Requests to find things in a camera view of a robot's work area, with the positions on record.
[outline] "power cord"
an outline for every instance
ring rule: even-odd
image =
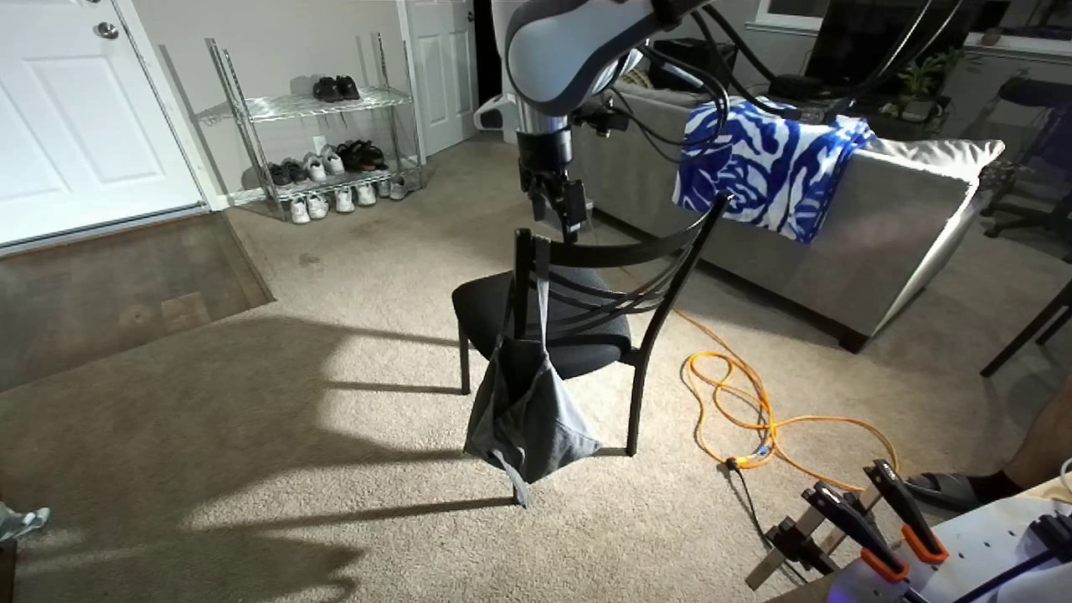
[[[710,330],[705,320],[697,320],[693,314],[685,314],[677,310],[681,318],[687,318],[693,328],[701,328],[707,339],[715,339],[719,348],[705,348],[705,351],[689,351],[685,363],[681,363],[681,381],[689,387],[693,403],[697,403],[697,423],[693,423],[693,442],[697,449],[715,459],[718,466],[734,466],[734,468],[759,468],[766,466],[771,459],[779,459],[787,461],[792,468],[817,479],[817,482],[832,482],[838,489],[848,489],[848,491],[861,491],[864,486],[853,486],[853,482],[844,482],[844,479],[832,479],[803,461],[796,461],[793,456],[787,456],[779,449],[779,435],[785,428],[792,425],[853,425],[853,428],[864,428],[869,435],[873,435],[883,449],[883,459],[891,466],[899,466],[899,449],[891,446],[889,435],[882,435],[872,423],[864,420],[853,420],[853,416],[792,416],[792,420],[777,420],[774,416],[774,403],[756,375],[756,367],[752,367],[718,330]],[[719,375],[710,375],[705,371],[705,363],[723,363],[723,371]],[[752,404],[756,412],[756,420],[737,420],[734,412],[726,412],[726,404],[719,403],[723,395]],[[707,400],[710,404],[737,428],[752,428],[756,433],[756,446],[755,452],[745,452],[745,456],[719,456],[715,452],[715,446],[705,442],[705,425],[707,425]]]

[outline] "white door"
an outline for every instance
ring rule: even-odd
[[[197,201],[112,0],[0,0],[0,243]]]
[[[472,0],[407,0],[427,153],[476,133]]]

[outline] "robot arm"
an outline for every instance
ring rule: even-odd
[[[568,178],[568,115],[604,92],[615,64],[705,0],[496,0],[496,45],[519,99],[519,178],[537,217],[556,211],[573,240],[590,208]]]

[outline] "blue and white towel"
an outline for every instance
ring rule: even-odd
[[[685,132],[672,201],[710,211],[710,201],[726,194],[726,217],[792,240],[812,240],[822,231],[848,157],[873,136],[857,118],[800,125],[748,99],[730,99],[718,140],[710,140],[715,132],[718,107],[701,105]]]

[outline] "metal shelf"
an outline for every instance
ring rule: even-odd
[[[331,118],[331,115],[364,115],[364,109],[388,109],[391,119],[391,148],[395,148],[395,170],[399,164],[399,133],[395,133],[395,107],[407,107],[409,98],[401,92],[391,87],[357,87],[362,98],[354,99],[317,99],[308,94],[279,94],[279,98],[248,98],[240,92],[237,71],[232,64],[232,54],[223,47],[218,47],[212,36],[207,45],[207,57],[216,60],[216,71],[222,77],[223,87],[223,105],[201,109],[197,119],[201,125],[218,125],[235,118],[237,136],[251,157],[251,164],[258,169],[262,180],[264,180],[264,199],[275,201],[275,211],[284,214],[288,199],[296,194],[308,194],[308,192],[329,192],[329,189],[346,189],[346,185],[388,185],[391,170],[357,170],[357,175],[329,175],[326,180],[296,180],[296,185],[280,185],[270,180],[268,170],[268,153],[258,133],[258,125],[280,125],[280,119],[308,119],[308,118]]]
[[[279,125],[279,119],[312,119],[312,118],[329,118],[329,115],[364,115],[364,109],[388,109],[388,107],[407,107],[409,98],[391,87],[362,87],[357,99],[317,99],[317,98],[302,98],[302,94],[284,94],[284,98],[243,98],[248,118],[255,125]],[[201,109],[201,125],[218,125],[229,119],[235,109],[232,105],[218,105],[212,109]]]

